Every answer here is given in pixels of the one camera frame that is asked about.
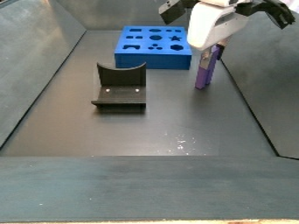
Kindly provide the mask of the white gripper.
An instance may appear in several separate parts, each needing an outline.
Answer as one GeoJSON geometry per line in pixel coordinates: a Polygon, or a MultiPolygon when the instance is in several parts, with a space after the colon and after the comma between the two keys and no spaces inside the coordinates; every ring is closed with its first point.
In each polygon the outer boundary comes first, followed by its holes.
{"type": "Polygon", "coordinates": [[[200,51],[237,32],[248,18],[236,13],[244,1],[199,1],[191,10],[187,41],[200,51]]]}

